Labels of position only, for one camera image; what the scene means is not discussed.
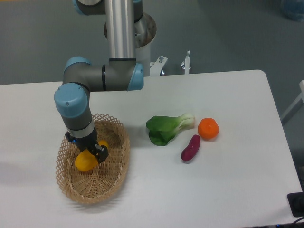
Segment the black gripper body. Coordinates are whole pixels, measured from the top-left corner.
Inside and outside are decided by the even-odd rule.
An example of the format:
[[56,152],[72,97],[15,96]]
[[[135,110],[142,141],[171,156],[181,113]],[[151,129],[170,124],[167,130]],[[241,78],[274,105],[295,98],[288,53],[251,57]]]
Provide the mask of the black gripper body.
[[71,135],[71,132],[66,132],[65,137],[68,140],[68,142],[74,144],[80,152],[88,149],[92,149],[97,144],[97,131],[94,128],[93,131],[86,137],[73,137]]

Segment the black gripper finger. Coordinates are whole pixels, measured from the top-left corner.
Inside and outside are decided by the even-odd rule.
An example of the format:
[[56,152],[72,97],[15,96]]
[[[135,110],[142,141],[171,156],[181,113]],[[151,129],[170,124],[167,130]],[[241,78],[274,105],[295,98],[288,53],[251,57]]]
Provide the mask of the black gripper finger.
[[94,155],[98,163],[104,162],[109,155],[108,147],[103,144],[95,144],[94,147],[89,149],[89,151]]

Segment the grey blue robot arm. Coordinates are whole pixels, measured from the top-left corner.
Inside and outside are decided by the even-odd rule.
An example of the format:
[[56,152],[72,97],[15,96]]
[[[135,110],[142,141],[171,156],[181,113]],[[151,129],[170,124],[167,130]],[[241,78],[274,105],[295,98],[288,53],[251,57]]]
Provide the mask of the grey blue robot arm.
[[75,0],[73,5],[79,14],[106,15],[109,63],[93,66],[83,57],[69,59],[54,100],[67,128],[68,141],[80,151],[87,149],[101,163],[109,153],[97,142],[90,94],[143,88],[144,68],[135,56],[135,24],[143,17],[143,5],[140,0]]

